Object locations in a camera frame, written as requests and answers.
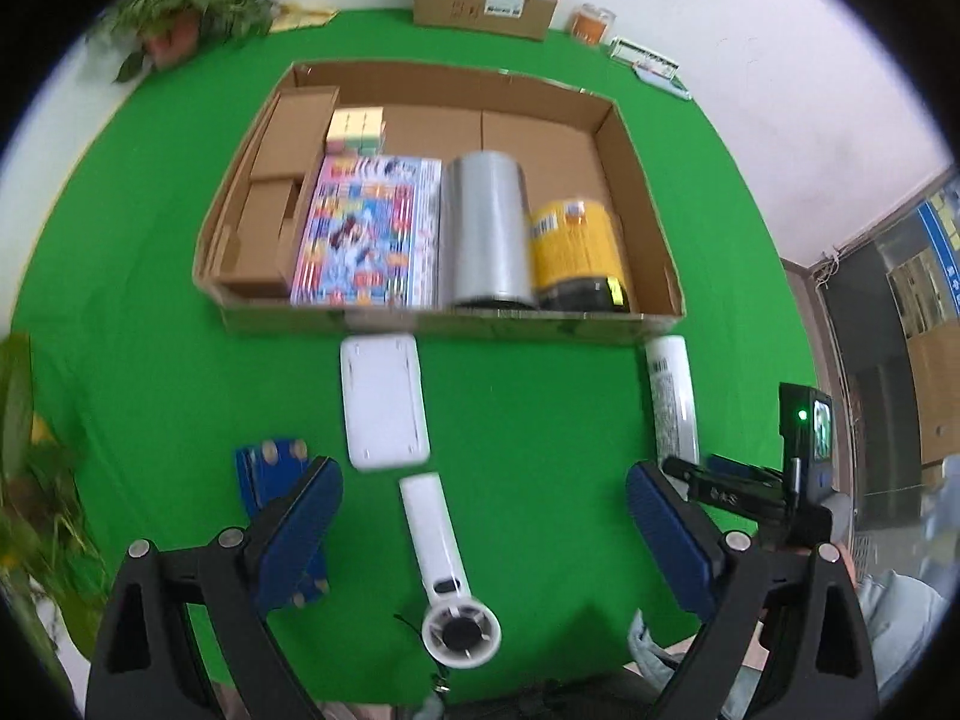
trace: colorful board game box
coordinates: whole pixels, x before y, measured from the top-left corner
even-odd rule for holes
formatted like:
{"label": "colorful board game box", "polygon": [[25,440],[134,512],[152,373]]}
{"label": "colorful board game box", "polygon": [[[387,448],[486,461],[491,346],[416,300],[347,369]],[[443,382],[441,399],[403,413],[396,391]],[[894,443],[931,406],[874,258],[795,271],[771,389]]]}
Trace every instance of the colorful board game box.
{"label": "colorful board game box", "polygon": [[328,156],[290,299],[295,304],[434,305],[440,167],[418,157]]}

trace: metal canister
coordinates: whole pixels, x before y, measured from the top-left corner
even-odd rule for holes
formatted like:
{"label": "metal canister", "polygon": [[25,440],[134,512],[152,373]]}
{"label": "metal canister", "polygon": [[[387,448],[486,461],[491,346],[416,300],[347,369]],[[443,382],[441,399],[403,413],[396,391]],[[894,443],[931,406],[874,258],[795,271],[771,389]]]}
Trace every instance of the metal canister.
{"label": "metal canister", "polygon": [[474,151],[443,172],[440,304],[531,308],[532,265],[523,172],[498,151]]}
{"label": "metal canister", "polygon": [[549,311],[630,311],[623,261],[610,213],[597,200],[541,209],[530,239],[539,307]]}

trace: blue sign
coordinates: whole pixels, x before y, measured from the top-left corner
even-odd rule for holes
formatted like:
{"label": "blue sign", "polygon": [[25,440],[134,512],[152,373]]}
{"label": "blue sign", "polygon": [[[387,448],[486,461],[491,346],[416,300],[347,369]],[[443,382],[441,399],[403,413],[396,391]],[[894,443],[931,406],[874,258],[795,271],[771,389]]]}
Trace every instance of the blue sign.
{"label": "blue sign", "polygon": [[940,261],[940,267],[944,271],[944,278],[947,279],[947,288],[953,296],[953,307],[960,316],[960,271],[957,269],[957,262],[953,259],[953,247],[947,240],[947,233],[940,225],[940,218],[929,201],[920,205],[918,209],[920,218],[923,220],[923,226],[926,228],[926,234],[933,243],[933,250],[937,254],[937,260]]}

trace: potted plant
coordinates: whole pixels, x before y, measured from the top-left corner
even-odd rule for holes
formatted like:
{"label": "potted plant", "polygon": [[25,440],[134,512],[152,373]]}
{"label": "potted plant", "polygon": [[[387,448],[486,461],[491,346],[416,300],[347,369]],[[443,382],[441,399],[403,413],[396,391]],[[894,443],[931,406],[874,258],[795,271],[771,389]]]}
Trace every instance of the potted plant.
{"label": "potted plant", "polygon": [[149,57],[159,70],[189,59],[200,43],[265,32],[274,15],[271,0],[117,0],[94,34],[119,44],[136,40],[116,80],[133,79]]}
{"label": "potted plant", "polygon": [[30,340],[11,335],[0,341],[0,593],[67,689],[37,603],[56,605],[89,659],[108,589],[104,562],[83,528],[73,458],[34,413]]}

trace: clothing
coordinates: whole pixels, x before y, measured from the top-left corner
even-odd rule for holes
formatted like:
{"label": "clothing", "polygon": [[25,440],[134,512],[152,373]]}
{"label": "clothing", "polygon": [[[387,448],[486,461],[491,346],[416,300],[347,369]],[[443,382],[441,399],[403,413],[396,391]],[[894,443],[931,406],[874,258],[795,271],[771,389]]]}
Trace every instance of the clothing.
{"label": "clothing", "polygon": [[[879,578],[867,576],[856,591],[867,624],[870,650],[877,672],[880,701],[899,688],[923,654],[947,602],[932,587],[912,577],[886,571]],[[640,675],[660,692],[674,674],[669,662],[678,664],[683,656],[671,656],[656,645],[637,610],[627,639]],[[730,720],[742,720],[760,682],[760,671],[742,666],[723,704]]]}

